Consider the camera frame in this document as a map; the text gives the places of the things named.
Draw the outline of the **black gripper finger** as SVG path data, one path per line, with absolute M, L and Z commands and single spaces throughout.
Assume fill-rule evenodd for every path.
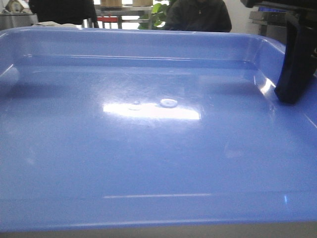
M 317 69 L 317 13 L 287 12 L 284 62 L 275 88 L 278 99 L 294 104 Z

